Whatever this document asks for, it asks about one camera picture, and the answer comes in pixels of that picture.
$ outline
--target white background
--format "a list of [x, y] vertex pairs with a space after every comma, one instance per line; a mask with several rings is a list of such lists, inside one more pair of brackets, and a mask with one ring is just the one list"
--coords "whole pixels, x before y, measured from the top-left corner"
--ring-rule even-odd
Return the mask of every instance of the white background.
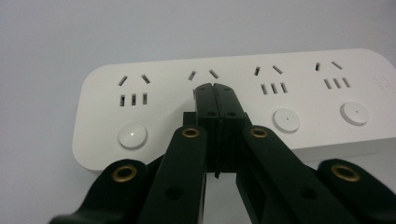
[[[0, 223], [80, 206], [96, 175], [74, 159], [72, 135], [99, 66], [353, 48], [396, 65], [396, 1], [0, 0]], [[348, 160], [396, 191], [395, 156]], [[205, 223], [249, 223], [233, 179], [208, 177]]]

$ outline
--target white button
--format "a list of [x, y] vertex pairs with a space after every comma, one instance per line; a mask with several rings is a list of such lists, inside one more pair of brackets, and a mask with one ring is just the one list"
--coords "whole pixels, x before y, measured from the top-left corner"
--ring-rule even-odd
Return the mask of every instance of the white button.
[[346, 122], [355, 126], [361, 126], [369, 120], [369, 112], [366, 108], [355, 102], [342, 105], [341, 116], [343, 116]]
[[145, 126], [138, 122], [128, 123], [119, 131], [119, 141], [126, 149], [137, 149], [145, 145], [147, 140]]
[[273, 115], [273, 122], [282, 133], [294, 133], [300, 127], [297, 114], [289, 109], [278, 109]]

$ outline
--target power strip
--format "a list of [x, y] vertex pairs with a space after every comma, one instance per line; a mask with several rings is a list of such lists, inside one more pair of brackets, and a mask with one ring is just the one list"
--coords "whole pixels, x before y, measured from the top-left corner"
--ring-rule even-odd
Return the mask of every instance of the power strip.
[[90, 170], [161, 156], [193, 90], [234, 89], [253, 124], [266, 126], [302, 161], [396, 146], [396, 71], [367, 49], [111, 64], [85, 79], [73, 153]]

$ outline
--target white power strip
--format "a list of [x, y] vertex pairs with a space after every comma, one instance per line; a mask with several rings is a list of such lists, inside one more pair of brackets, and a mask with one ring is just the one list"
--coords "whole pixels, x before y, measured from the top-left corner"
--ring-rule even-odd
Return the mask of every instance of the white power strip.
[[111, 64], [84, 81], [73, 153], [90, 170], [161, 156], [193, 90], [233, 88], [253, 124], [272, 129], [302, 161], [396, 146], [396, 71], [367, 49]]

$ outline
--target brass insert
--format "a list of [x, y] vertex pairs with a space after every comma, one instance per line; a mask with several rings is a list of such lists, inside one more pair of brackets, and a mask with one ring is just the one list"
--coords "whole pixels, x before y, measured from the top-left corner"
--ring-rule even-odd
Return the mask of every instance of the brass insert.
[[332, 166], [332, 173], [338, 178], [349, 182], [357, 182], [361, 179], [361, 176], [355, 170], [342, 164], [334, 164]]
[[120, 166], [119, 168], [117, 168], [114, 172], [113, 172], [113, 180], [119, 183], [122, 182], [127, 182], [129, 180], [132, 180], [137, 174], [137, 170], [134, 166], [132, 166], [131, 164], [128, 165], [123, 165]]
[[183, 130], [182, 134], [185, 137], [197, 137], [199, 135], [199, 131], [194, 128], [188, 128]]
[[254, 129], [250, 130], [250, 134], [255, 137], [260, 137], [260, 138], [264, 138], [264, 137], [268, 136], [268, 132], [265, 131], [264, 129], [260, 129], [260, 128], [254, 128]]

